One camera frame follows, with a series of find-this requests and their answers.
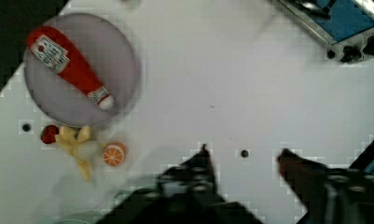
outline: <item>bottle label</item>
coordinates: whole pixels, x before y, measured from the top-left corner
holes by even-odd
[[[95,104],[99,104],[103,98],[107,95],[109,95],[110,93],[108,92],[108,90],[105,89],[105,87],[101,87],[99,89],[97,89],[96,91],[91,91],[89,94],[88,94],[88,97],[95,103]]]
[[[59,74],[70,62],[68,51],[45,35],[41,35],[31,46],[32,53],[54,73]]]

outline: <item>red fruit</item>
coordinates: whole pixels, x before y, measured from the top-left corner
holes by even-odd
[[[41,141],[45,144],[51,144],[56,142],[55,135],[59,133],[58,127],[55,125],[49,125],[41,133]]]

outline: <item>small black dot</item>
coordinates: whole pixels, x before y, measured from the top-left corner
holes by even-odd
[[[32,130],[32,126],[30,124],[23,124],[21,126],[21,129],[24,130],[25,132],[29,132],[30,130]]]
[[[243,158],[247,158],[250,153],[248,153],[247,150],[242,150],[242,152],[240,154],[242,155]]]
[[[328,57],[328,59],[334,59],[336,56],[336,53],[333,51],[333,50],[329,50],[327,53],[326,53],[326,57]]]

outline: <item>orange slice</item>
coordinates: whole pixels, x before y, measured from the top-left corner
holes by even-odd
[[[125,160],[126,147],[121,143],[111,143],[105,146],[103,160],[110,166],[120,166]]]

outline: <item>toy food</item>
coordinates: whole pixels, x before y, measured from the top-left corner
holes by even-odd
[[[102,145],[94,140],[90,140],[90,126],[84,126],[79,132],[62,126],[59,134],[55,135],[56,142],[69,155],[76,159],[79,171],[85,181],[90,181],[89,161],[99,153]]]
[[[27,45],[46,67],[74,85],[102,110],[113,107],[114,97],[93,73],[76,46],[59,30],[41,26],[29,34]]]
[[[45,144],[51,144],[56,142],[55,135],[59,133],[58,127],[55,125],[49,125],[41,133],[41,141]]]
[[[119,143],[107,144],[103,152],[103,160],[109,166],[120,166],[126,157],[126,147]]]

